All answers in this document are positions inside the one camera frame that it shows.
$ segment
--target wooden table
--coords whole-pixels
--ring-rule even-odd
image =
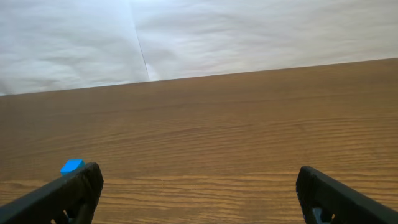
[[[0,97],[0,204],[96,161],[94,223],[304,223],[310,165],[398,209],[398,59]]]

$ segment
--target wrinkled white paper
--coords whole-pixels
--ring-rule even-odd
[[[0,1],[0,95],[148,80],[128,0]]]
[[[398,57],[396,0],[133,0],[132,10],[151,80]]]

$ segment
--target white sheet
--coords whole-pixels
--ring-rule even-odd
[[[396,0],[132,0],[132,10],[151,80],[398,57]]]
[[[148,80],[128,0],[0,1],[0,95]]]

